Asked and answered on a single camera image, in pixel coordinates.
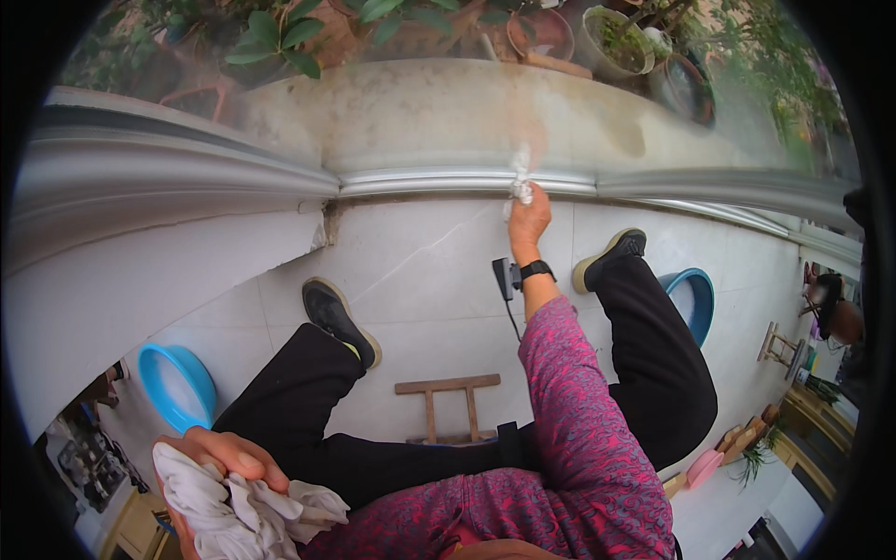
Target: small wooden stool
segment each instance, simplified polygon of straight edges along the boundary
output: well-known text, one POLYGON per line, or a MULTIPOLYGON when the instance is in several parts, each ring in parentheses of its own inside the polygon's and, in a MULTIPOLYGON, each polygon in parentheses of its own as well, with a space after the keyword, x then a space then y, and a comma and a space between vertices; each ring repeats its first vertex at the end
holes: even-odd
POLYGON ((769 323, 769 330, 765 333, 765 340, 762 342, 762 348, 759 350, 759 356, 756 358, 756 361, 761 362, 764 359, 772 358, 776 362, 784 364, 788 368, 787 373, 784 375, 784 379, 789 379, 802 365, 808 346, 806 345, 806 339, 801 339, 799 342, 794 343, 788 340, 783 334, 778 334, 779 326, 780 325, 774 321, 769 323), (775 351, 774 349, 776 340, 780 340, 784 345, 780 351, 775 351), (784 358, 784 348, 793 350, 790 360, 784 358))
POLYGON ((501 376, 476 375, 474 377, 455 377, 453 379, 435 379, 433 381, 412 381, 409 383, 396 383, 395 394, 408 395, 422 392, 426 397, 426 437, 408 439, 409 444, 469 444, 483 439, 495 437, 495 430, 480 432, 476 418, 476 400, 473 398, 473 389, 477 387, 491 387, 501 384, 501 376), (435 409, 433 408, 433 393, 439 391, 465 391, 467 393, 467 415, 470 418, 470 433, 467 435, 448 435, 435 437, 435 409))

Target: white tile floor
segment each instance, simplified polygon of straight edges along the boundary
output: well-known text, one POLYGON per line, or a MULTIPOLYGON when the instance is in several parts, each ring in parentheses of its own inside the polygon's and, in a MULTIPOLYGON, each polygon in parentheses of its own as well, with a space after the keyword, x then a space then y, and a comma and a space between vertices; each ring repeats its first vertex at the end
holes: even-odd
MULTIPOLYGON (((345 432, 404 441, 426 432, 424 403, 397 396, 397 382, 498 373, 497 387, 477 390, 479 426, 493 429, 532 419, 517 341, 491 271, 509 256, 503 201, 438 200, 348 207, 335 246, 306 255, 237 286, 152 337, 192 350, 209 369, 220 414, 306 320, 302 282, 324 276, 342 289, 356 320, 383 347, 383 362, 333 411, 327 435, 345 432)), ((561 290, 580 310, 607 378, 608 319, 594 296, 573 292, 570 275, 581 258, 602 249, 619 229, 647 231, 646 259, 657 275, 697 266, 716 289, 715 318, 703 352, 719 395, 719 416, 703 445, 665 476, 686 468, 732 426, 749 420, 786 391, 782 366, 756 362, 769 321, 794 334, 801 303, 797 246, 693 217, 591 203, 556 202, 541 243, 561 290)), ((521 324, 522 301, 511 303, 521 324)), ((135 369, 134 349, 125 359, 135 369)), ((148 478, 149 445, 171 433, 145 400, 136 377, 119 383, 122 405, 102 418, 148 478)), ((468 431, 460 393, 435 399, 440 435, 468 431)))

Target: rag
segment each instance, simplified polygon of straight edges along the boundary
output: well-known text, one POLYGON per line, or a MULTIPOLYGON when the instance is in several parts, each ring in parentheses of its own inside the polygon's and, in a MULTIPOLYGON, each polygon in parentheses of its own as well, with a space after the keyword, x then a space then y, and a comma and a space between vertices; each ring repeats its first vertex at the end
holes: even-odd
POLYGON ((222 477, 163 442, 153 446, 152 460, 168 505, 196 531, 202 560, 301 560, 293 541, 307 544, 349 522, 349 506, 326 487, 292 480, 288 494, 279 494, 263 480, 222 477))
POLYGON ((529 184, 531 157, 531 149, 527 142, 523 142, 520 149, 513 154, 510 167, 516 173, 516 177, 510 183, 510 200, 504 203, 504 221, 510 221, 514 200, 520 201, 523 206, 532 204, 532 186, 529 184))

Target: black shoe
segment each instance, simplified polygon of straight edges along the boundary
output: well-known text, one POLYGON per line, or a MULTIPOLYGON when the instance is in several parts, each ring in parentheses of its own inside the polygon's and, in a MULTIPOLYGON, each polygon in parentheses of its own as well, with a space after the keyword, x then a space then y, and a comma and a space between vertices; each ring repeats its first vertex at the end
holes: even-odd
POLYGON ((647 234, 638 228, 623 229, 610 239, 603 253, 590 256, 575 265, 573 287, 580 294, 595 291, 600 274, 610 261, 622 256, 644 256, 647 234))
POLYGON ((379 343, 364 329, 355 325, 349 311, 349 302, 329 280, 311 278, 302 284, 302 301, 308 320, 324 329, 337 340, 355 347, 364 369, 372 369, 380 363, 383 351, 379 343))

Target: hand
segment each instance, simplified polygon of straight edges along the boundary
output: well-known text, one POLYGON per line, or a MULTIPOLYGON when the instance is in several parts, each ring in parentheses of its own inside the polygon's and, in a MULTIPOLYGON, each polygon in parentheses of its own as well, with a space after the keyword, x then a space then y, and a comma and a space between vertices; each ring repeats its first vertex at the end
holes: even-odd
POLYGON ((520 201, 513 201, 513 211, 507 224, 510 235, 510 248, 513 258, 520 266, 537 261, 538 239, 551 222, 551 202, 544 189, 537 183, 532 186, 532 204, 523 206, 520 201))
MULTIPOLYGON (((194 426, 186 431, 183 439, 160 435, 156 442, 174 447, 199 465, 214 465, 223 477, 229 472, 236 472, 246 480, 264 480, 268 487, 282 494, 289 489, 289 479, 277 466, 271 454, 236 434, 230 432, 219 434, 194 426)), ((165 489, 159 479, 159 473, 155 475, 159 490, 164 497, 165 489)), ((168 514, 171 515, 171 524, 180 539, 180 551, 184 560, 200 560, 193 545, 196 531, 187 524, 184 516, 170 505, 168 514)))

